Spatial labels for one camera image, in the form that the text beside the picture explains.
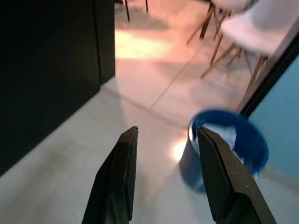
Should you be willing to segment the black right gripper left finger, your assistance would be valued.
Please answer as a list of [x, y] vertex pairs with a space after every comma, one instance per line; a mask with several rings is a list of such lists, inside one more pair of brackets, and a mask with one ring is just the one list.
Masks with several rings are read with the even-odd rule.
[[128, 224], [133, 216], [138, 127], [123, 132], [98, 170], [82, 223]]

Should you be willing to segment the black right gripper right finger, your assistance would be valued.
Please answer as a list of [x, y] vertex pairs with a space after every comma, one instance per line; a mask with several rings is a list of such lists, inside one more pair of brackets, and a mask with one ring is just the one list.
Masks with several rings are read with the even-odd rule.
[[217, 224], [274, 224], [255, 179], [221, 136], [198, 128], [200, 164], [210, 211]]

